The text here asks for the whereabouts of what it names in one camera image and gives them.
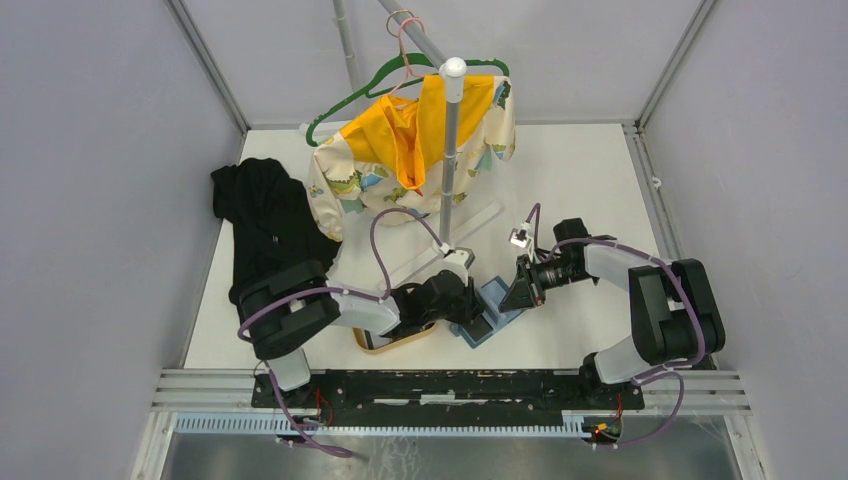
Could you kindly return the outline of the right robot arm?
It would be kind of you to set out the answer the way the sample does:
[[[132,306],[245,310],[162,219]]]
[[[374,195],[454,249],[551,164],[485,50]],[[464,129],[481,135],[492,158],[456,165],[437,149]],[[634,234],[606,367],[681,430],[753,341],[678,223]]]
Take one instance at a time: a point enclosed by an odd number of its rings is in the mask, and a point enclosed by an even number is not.
[[[536,247],[530,229],[524,222],[510,234],[524,252],[499,312],[540,307],[548,291],[584,280],[609,282],[628,296],[629,334],[587,355],[580,368],[577,392],[585,405],[602,408],[617,396],[617,384],[645,384],[723,348],[724,328],[700,261],[668,261],[612,236],[591,236],[579,218],[556,225],[549,250]]]

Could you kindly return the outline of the yellow box of cards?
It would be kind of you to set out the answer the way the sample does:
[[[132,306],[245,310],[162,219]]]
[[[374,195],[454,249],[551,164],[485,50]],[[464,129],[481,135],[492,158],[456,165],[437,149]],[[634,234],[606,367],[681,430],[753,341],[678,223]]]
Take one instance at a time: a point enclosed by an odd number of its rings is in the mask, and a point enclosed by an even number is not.
[[[370,331],[353,328],[352,332],[358,347],[369,355],[379,355],[397,349],[411,342],[426,338],[438,329],[437,323],[432,323],[414,334],[400,338],[388,338],[373,334]]]

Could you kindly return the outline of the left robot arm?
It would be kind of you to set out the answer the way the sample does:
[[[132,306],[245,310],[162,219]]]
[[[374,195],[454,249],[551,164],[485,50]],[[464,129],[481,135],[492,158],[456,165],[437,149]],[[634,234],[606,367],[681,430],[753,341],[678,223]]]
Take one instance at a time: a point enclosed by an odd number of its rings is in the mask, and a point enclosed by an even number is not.
[[[468,326],[481,320],[484,301],[473,279],[458,271],[443,269],[422,283],[395,287],[384,298],[330,282],[316,260],[301,262],[238,294],[238,336],[267,365],[278,397],[302,407],[314,394],[303,345],[329,326],[368,333],[382,348],[406,342],[439,321]]]

